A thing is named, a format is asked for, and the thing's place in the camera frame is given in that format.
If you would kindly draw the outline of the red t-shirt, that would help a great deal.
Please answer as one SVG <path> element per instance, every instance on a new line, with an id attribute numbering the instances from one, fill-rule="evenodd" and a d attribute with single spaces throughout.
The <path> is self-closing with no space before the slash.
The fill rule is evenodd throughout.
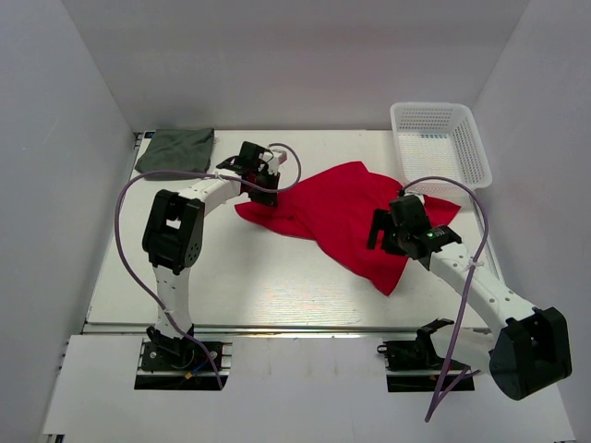
<path id="1" fill-rule="evenodd" d="M 402 185 L 347 162 L 316 174 L 277 195 L 275 207 L 255 202 L 235 205 L 244 220 L 275 233 L 315 241 L 337 263 L 390 295 L 402 277 L 405 257 L 370 250 L 374 210 L 386 210 Z"/>

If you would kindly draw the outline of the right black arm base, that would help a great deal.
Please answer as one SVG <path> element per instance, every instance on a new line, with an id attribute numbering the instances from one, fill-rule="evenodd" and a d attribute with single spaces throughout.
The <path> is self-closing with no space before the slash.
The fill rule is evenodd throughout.
<path id="1" fill-rule="evenodd" d="M 431 336 L 453 321 L 435 319 L 419 328 L 413 339 L 383 341 L 376 352 L 385 361 L 389 393 L 433 393 L 442 370 L 446 350 L 437 354 Z"/>

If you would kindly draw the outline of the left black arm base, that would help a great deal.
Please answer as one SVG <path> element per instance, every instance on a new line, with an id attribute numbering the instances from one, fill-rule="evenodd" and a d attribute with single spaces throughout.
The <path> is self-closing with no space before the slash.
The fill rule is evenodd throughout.
<path id="1" fill-rule="evenodd" d="M 168 338 L 147 328 L 139 352 L 134 389 L 162 391 L 219 391 L 229 378 L 232 344 Z"/>

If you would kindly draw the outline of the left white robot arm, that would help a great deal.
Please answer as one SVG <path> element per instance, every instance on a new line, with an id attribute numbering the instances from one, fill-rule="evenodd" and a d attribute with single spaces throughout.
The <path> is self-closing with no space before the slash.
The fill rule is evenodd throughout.
<path id="1" fill-rule="evenodd" d="M 189 275 L 202 250 L 205 217 L 242 194 L 266 206 L 277 205 L 283 150 L 245 142 L 239 153 L 218 164 L 211 176 L 178 192 L 159 191 L 151 207 L 142 238 L 156 278 L 156 295 L 163 303 L 148 336 L 164 346 L 163 357 L 173 367 L 184 368 L 195 357 L 189 312 Z"/>

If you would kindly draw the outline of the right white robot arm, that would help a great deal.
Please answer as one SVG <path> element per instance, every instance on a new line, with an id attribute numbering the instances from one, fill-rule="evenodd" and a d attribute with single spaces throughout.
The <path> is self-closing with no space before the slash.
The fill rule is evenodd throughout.
<path id="1" fill-rule="evenodd" d="M 487 332 L 457 330 L 439 318 L 420 327 L 413 341 L 378 347 L 391 371 L 442 370 L 451 360 L 489 374 L 510 399 L 519 401 L 572 374 L 569 332 L 556 308 L 541 309 L 476 263 L 449 226 L 431 225 L 423 202 L 406 195 L 375 210 L 367 247 L 411 258 L 445 281 L 486 323 Z"/>

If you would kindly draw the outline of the folded grey t-shirt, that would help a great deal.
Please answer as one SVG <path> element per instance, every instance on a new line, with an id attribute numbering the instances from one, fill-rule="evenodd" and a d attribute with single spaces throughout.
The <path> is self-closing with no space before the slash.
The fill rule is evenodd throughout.
<path id="1" fill-rule="evenodd" d="M 212 127 L 202 129 L 158 129 L 135 164 L 135 171 L 175 170 L 206 173 L 211 167 L 215 132 Z"/>

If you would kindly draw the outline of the white plastic basket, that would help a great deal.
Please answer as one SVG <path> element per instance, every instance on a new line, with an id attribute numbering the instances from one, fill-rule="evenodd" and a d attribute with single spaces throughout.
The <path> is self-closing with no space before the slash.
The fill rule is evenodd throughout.
<path id="1" fill-rule="evenodd" d="M 397 102 L 390 108 L 401 179 L 443 176 L 472 190 L 492 184 L 488 158 L 471 110 L 460 103 Z"/>

